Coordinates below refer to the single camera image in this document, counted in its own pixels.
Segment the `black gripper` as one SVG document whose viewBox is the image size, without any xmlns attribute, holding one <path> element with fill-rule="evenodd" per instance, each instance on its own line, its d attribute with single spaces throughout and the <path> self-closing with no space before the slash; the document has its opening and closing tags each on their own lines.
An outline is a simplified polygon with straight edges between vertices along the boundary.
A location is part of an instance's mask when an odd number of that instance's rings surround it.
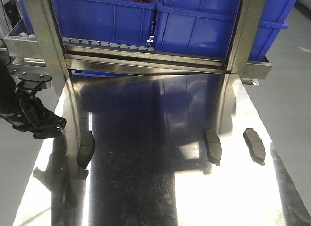
<svg viewBox="0 0 311 226">
<path fill-rule="evenodd" d="M 62 134 L 67 120 L 48 111 L 38 97 L 16 90 L 16 83 L 4 63 L 0 64 L 0 116 L 14 129 L 33 133 L 35 139 L 55 138 Z"/>
</svg>

